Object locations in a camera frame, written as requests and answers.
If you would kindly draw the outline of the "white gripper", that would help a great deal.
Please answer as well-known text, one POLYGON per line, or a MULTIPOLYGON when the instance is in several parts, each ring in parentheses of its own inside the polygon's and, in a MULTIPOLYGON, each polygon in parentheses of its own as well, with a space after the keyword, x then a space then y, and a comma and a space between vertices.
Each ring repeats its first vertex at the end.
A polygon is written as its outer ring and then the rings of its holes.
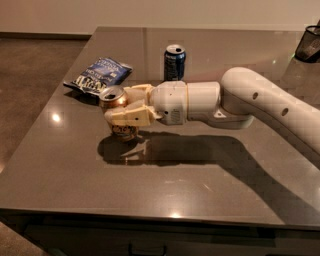
POLYGON ((140 84, 125 87, 124 91, 130 104, 123 110, 105 113, 107 122, 135 127, 150 126, 157 119, 168 126, 186 122, 187 85, 183 81, 166 81, 155 88, 140 84), (149 98, 152 106, 146 104, 149 98))

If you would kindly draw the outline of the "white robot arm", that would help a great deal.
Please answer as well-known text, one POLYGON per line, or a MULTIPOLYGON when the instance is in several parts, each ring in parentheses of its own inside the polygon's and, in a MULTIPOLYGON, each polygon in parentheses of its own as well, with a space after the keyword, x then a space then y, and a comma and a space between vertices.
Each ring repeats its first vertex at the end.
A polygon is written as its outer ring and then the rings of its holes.
POLYGON ((111 86, 100 93, 99 100, 106 121, 114 127, 200 121, 237 130, 258 118, 285 139, 320 153, 320 110, 243 67, 227 70, 220 82, 111 86))

